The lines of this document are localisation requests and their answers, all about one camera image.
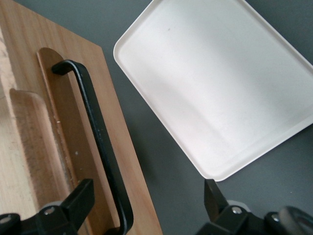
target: plastic tray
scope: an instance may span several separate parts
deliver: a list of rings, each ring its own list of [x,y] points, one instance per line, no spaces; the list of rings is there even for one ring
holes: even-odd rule
[[[155,0],[116,62],[204,178],[313,123],[313,68],[243,0]]]

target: tray rim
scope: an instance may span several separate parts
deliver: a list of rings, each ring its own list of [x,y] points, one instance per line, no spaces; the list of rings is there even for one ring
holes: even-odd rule
[[[271,151],[275,147],[279,146],[281,143],[285,142],[286,140],[288,140],[289,138],[291,138],[292,136],[294,136],[295,134],[299,133],[300,131],[302,131],[303,129],[305,129],[306,127],[310,126],[313,123],[313,116],[310,116],[310,117],[307,117],[307,118],[303,119],[300,123],[297,123],[292,128],[290,128],[288,131],[286,131],[284,133],[285,137],[280,138],[280,141],[276,141],[275,144],[272,144],[271,148],[269,148],[269,149],[267,149],[265,151],[260,151],[261,153],[256,154],[254,158],[250,158],[249,161],[247,161],[245,164],[242,164],[241,167],[237,167],[237,169],[235,171],[232,170],[231,172],[223,172],[223,174],[219,174],[219,175],[212,175],[212,174],[208,175],[206,172],[204,172],[202,170],[202,168],[199,167],[199,164],[197,163],[197,161],[194,158],[189,157],[189,154],[185,150],[184,146],[182,146],[182,143],[179,141],[179,139],[176,137],[176,134],[173,133],[173,131],[167,127],[167,125],[165,124],[165,121],[163,120],[163,118],[161,118],[162,115],[159,113],[159,111],[158,110],[154,110],[152,108],[153,105],[151,105],[151,102],[143,94],[141,89],[138,88],[137,84],[134,81],[132,81],[132,79],[131,79],[132,76],[129,75],[129,73],[126,71],[126,69],[123,68],[122,63],[118,59],[118,50],[121,48],[121,45],[123,45],[124,41],[128,39],[127,37],[129,35],[131,35],[134,30],[136,30],[137,25],[141,24],[142,20],[144,20],[142,18],[145,18],[145,17],[149,16],[150,12],[152,12],[155,9],[155,7],[158,4],[160,4],[162,1],[164,1],[164,0],[152,0],[149,3],[149,5],[143,10],[143,12],[136,18],[136,20],[129,26],[129,28],[122,34],[122,36],[115,43],[114,48],[113,48],[113,57],[114,57],[116,63],[119,65],[119,67],[122,69],[124,74],[129,79],[129,81],[136,88],[137,92],[141,95],[141,97],[144,99],[144,101],[148,104],[150,109],[157,116],[159,121],[166,128],[166,130],[170,133],[172,138],[175,140],[175,142],[178,144],[178,146],[182,149],[182,151],[185,153],[187,158],[191,161],[193,166],[197,169],[197,171],[200,173],[200,175],[202,177],[204,177],[206,179],[214,178],[214,180],[217,181],[217,182],[225,180],[229,176],[231,176],[234,173],[238,172],[239,170],[241,170],[245,166],[249,165],[250,163],[252,163],[256,159],[258,159],[259,157],[265,155],[266,153],[268,153],[269,151]],[[270,25],[249,3],[247,3],[246,0],[235,0],[235,1],[237,1],[239,4],[241,4],[246,9],[246,11],[249,11],[251,14],[253,14],[254,17],[261,24],[264,24],[268,28],[268,31],[272,35],[277,37],[278,40],[283,44],[283,46],[285,48],[287,48],[294,55],[294,57],[296,57],[296,59],[299,62],[301,62],[301,64],[304,65],[306,67],[306,69],[310,70],[310,72],[313,74],[313,65],[300,52],[298,52],[272,25]]]

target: screw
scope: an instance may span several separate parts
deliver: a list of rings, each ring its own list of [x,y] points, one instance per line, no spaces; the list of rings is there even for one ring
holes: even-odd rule
[[[278,217],[278,214],[272,214],[272,219],[276,222],[279,222],[279,217]]]
[[[240,207],[232,207],[231,210],[234,214],[241,214],[243,212]]]
[[[5,224],[6,222],[9,222],[11,220],[11,215],[8,215],[7,217],[0,219],[0,224]]]
[[[49,215],[49,214],[52,214],[54,212],[54,207],[50,207],[48,208],[47,210],[44,211],[44,214],[45,215]]]

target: wooden board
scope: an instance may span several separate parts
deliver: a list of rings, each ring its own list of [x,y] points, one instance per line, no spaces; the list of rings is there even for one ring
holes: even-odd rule
[[[37,166],[32,160],[29,160],[29,152],[31,151],[26,151],[25,146],[27,144],[25,144],[23,139],[25,130],[22,130],[22,126],[17,122],[16,114],[19,108],[16,106],[16,102],[14,102],[19,101],[22,104],[27,102],[27,100],[21,100],[19,95],[28,97],[30,103],[28,103],[29,105],[24,105],[26,109],[37,110],[36,107],[40,107],[37,110],[38,113],[34,114],[35,119],[38,115],[39,117],[45,117],[45,120],[39,123],[39,129],[37,130],[45,140],[37,141],[36,135],[28,133],[31,136],[30,141],[37,146],[41,146],[42,143],[44,143],[44,146],[50,146],[39,152],[37,158],[46,158],[45,152],[49,149],[57,152],[59,155],[61,154],[60,146],[58,146],[55,136],[51,136],[53,125],[48,117],[48,109],[46,110],[45,108],[47,103],[44,104],[49,97],[45,90],[36,55],[41,48],[48,47],[60,53],[65,59],[73,59],[84,64],[90,73],[134,211],[134,225],[129,234],[161,234],[155,209],[116,97],[102,49],[11,0],[0,1],[0,29],[0,79],[2,85],[2,89],[0,89],[2,99],[0,102],[1,109],[5,110],[1,116],[1,125],[3,123],[10,125],[10,131],[3,127],[1,128],[3,131],[0,133],[2,141],[1,151],[5,153],[4,156],[0,157],[2,170],[0,172],[0,177],[2,178],[0,181],[0,192],[8,195],[7,197],[2,195],[0,197],[0,213],[11,212],[12,209],[14,212],[20,213],[22,219],[33,215],[43,203],[37,198],[38,193],[44,190],[41,188],[41,185],[50,183],[48,181],[49,177],[40,177],[34,174]],[[73,75],[70,74],[69,77],[70,80],[75,80]],[[100,167],[101,160],[98,157],[79,89],[77,84],[72,82],[71,86],[92,152],[93,162],[104,189],[103,194],[109,207],[103,213],[111,217],[114,226],[117,227],[119,222],[115,205],[112,198],[110,198],[110,190],[104,171]],[[13,94],[15,91],[11,91],[10,94],[11,89],[28,93],[19,93],[18,97],[13,97],[16,93]],[[23,110],[23,105],[20,105],[20,108],[22,109],[20,111],[24,113],[30,112]],[[44,123],[50,124],[50,127],[46,130],[42,127]],[[55,167],[56,169],[60,169],[60,167],[65,168],[64,164],[66,163],[60,161],[58,164]],[[48,175],[53,176],[54,172],[52,169]],[[61,184],[58,195],[63,195],[71,190],[66,171],[64,171],[64,174],[64,178],[60,177],[54,180],[54,182]],[[103,230],[95,234],[103,234],[106,229],[108,228],[103,226]]]

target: wooden cutting board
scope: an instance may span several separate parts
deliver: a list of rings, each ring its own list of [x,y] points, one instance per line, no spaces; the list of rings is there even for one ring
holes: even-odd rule
[[[71,159],[62,149],[37,57],[44,47],[84,64],[90,73],[133,208],[129,234],[161,234],[101,47],[11,0],[0,1],[0,214],[17,212],[26,219],[46,203],[65,199],[79,180],[93,178],[96,205],[80,234],[100,235],[119,226],[85,107],[70,73],[69,92],[77,113],[68,118],[81,122],[91,156],[79,158],[86,169],[71,170]]]

